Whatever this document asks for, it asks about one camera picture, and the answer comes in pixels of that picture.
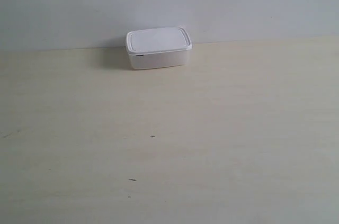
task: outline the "table surface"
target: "table surface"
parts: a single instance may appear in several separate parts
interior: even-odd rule
[[[339,222],[339,37],[0,61],[1,223]]]

